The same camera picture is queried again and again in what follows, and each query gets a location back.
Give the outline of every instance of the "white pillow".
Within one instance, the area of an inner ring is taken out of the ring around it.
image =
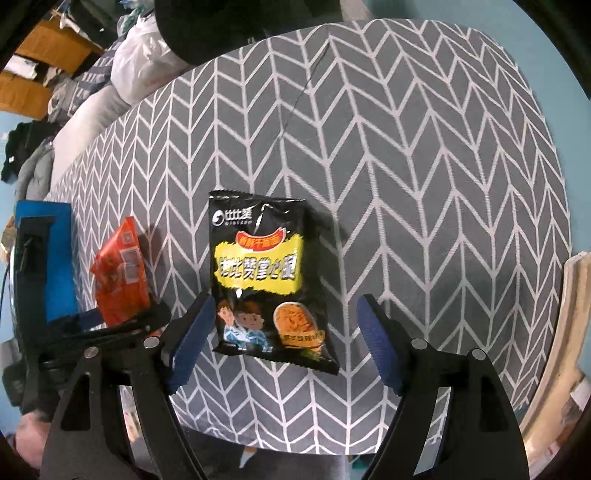
[[[105,86],[80,105],[53,140],[56,157],[53,161],[51,188],[57,184],[78,155],[129,109],[130,106],[121,99],[117,89],[112,85]]]

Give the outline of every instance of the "orange snack package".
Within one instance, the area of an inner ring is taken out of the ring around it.
[[[95,275],[96,303],[107,326],[119,325],[150,308],[133,217],[127,217],[96,254],[90,273]]]

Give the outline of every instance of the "yellow label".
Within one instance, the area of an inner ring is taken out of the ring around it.
[[[281,343],[285,346],[296,346],[300,348],[316,348],[324,342],[324,331],[314,330],[312,332],[281,332],[279,334]]]
[[[215,276],[226,288],[254,288],[279,295],[290,295],[301,287],[303,238],[295,233],[267,251],[252,251],[238,244],[216,246]]]

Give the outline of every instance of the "qr code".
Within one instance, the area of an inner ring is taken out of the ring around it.
[[[134,236],[131,232],[123,232],[121,238],[124,245],[131,245],[134,243]]]
[[[139,254],[139,248],[125,248],[119,250],[121,258],[124,262],[124,275],[126,283],[137,283],[139,282],[139,265],[142,261]]]

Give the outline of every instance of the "table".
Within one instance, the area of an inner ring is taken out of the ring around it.
[[[412,336],[486,350],[514,408],[548,352],[570,255],[564,179],[544,116],[492,39],[440,22],[296,31],[179,77],[109,127],[49,199],[72,202],[78,300],[123,217],[176,314],[209,287],[207,197],[307,199],[330,229],[319,266],[337,377],[212,353],[173,397],[180,421],[289,452],[374,452],[397,398],[355,321],[373,293]],[[442,391],[430,443],[438,441]]]

